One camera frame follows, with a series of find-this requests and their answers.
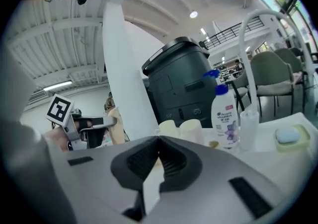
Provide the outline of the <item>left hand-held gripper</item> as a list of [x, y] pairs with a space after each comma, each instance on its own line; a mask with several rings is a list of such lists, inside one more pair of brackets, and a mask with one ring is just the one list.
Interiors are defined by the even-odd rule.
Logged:
[[[114, 126], [117, 119], [114, 117], [76, 117], [74, 102], [61, 95], [55, 94], [51, 99], [46, 118], [58, 125], [62, 131], [62, 138], [66, 139], [68, 150], [94, 149], [101, 146], [105, 129]], [[86, 141], [80, 136], [80, 129]]]

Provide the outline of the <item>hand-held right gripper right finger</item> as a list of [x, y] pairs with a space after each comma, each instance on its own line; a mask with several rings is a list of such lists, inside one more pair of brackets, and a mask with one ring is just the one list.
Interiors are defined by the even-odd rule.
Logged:
[[272, 181], [230, 153], [164, 136], [158, 146], [161, 224], [246, 224], [283, 199]]

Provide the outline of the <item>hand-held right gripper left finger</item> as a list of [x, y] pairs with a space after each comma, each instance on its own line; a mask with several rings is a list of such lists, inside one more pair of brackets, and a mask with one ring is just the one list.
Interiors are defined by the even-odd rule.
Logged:
[[146, 216], [143, 183], [160, 139], [62, 151], [45, 138], [48, 164], [44, 219], [50, 224], [140, 224]]

